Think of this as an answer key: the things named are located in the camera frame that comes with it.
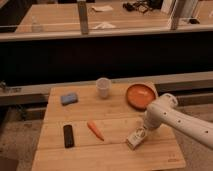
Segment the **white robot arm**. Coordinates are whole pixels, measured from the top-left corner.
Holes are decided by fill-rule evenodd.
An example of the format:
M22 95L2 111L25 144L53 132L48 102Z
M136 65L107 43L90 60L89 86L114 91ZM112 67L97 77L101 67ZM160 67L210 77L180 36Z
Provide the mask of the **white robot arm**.
M177 106L175 96L170 93L161 95L147 106L144 126L155 130L161 124L169 125L213 150L213 123L183 114L176 110Z

